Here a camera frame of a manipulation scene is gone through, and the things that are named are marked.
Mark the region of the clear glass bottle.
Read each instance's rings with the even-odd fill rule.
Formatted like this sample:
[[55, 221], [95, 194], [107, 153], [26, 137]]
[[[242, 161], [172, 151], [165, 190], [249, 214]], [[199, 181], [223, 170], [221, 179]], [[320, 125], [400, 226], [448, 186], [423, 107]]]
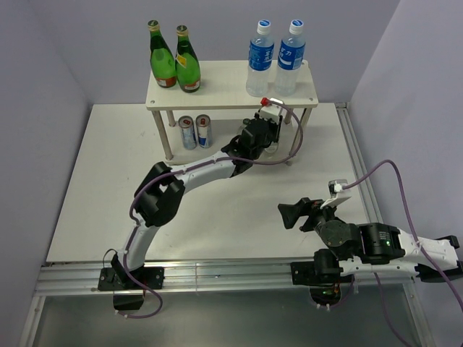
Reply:
[[271, 157], [276, 154], [277, 150], [279, 148], [279, 143], [278, 142], [272, 142], [266, 149], [265, 153], [267, 156]]
[[242, 123], [241, 125], [239, 126], [238, 130], [237, 130], [237, 136], [239, 138], [241, 138], [242, 136], [246, 136], [247, 135], [247, 126], [245, 127], [244, 124], [243, 124], [243, 120], [242, 120]]

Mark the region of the Pocari Sweat bottle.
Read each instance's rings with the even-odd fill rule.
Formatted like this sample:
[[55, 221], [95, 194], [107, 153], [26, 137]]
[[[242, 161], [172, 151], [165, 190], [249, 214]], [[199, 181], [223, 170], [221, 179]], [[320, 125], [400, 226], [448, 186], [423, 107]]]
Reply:
[[249, 95], [260, 97], [267, 93], [273, 50], [274, 39], [271, 36], [271, 22], [259, 20], [256, 34], [250, 39], [248, 51], [246, 91]]
[[305, 53], [303, 31], [304, 22], [292, 20], [288, 34], [281, 39], [274, 82], [275, 91], [279, 95], [290, 96], [296, 90], [297, 76]]

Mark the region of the green glass bottle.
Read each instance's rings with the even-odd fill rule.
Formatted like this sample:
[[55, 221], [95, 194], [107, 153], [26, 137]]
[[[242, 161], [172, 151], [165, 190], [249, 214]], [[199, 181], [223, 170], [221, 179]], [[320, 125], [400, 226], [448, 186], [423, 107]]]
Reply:
[[177, 83], [174, 57], [163, 39], [157, 20], [148, 22], [150, 33], [150, 67], [157, 84], [170, 88]]
[[194, 93], [200, 88], [200, 65], [189, 39], [186, 25], [177, 26], [177, 52], [175, 66], [177, 81], [186, 93]]

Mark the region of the green glass bottle front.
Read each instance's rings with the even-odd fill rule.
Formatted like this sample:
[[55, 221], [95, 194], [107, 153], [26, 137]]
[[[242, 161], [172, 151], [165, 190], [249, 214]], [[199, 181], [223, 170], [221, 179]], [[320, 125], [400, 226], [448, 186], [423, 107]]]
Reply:
[[150, 33], [150, 67], [157, 84], [170, 88], [177, 83], [174, 57], [163, 39], [157, 20], [148, 22]]

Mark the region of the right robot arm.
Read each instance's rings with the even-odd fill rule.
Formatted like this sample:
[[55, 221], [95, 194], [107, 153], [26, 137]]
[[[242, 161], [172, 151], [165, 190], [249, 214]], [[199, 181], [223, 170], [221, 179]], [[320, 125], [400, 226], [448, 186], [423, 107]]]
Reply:
[[462, 261], [456, 254], [457, 237], [416, 239], [383, 223], [347, 223], [336, 216], [337, 207], [343, 202], [343, 197], [327, 200], [304, 197], [293, 205], [278, 206], [285, 228], [293, 228], [299, 218], [306, 217], [300, 230], [316, 232], [325, 245], [314, 253], [313, 260], [291, 264], [295, 284], [346, 283], [355, 276], [370, 273], [417, 277], [426, 283], [462, 277]]

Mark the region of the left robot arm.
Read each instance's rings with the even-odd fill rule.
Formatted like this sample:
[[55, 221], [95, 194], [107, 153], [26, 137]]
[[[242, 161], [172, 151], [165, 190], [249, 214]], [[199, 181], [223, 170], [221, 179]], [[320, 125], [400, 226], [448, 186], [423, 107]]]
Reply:
[[183, 166], [155, 164], [135, 192], [129, 216], [135, 228], [122, 250], [111, 260], [115, 281], [123, 289], [142, 283], [145, 256], [160, 227], [177, 214], [186, 193], [219, 179], [228, 179], [251, 168], [264, 150], [278, 142], [283, 117], [255, 117], [244, 122], [242, 132], [213, 155]]

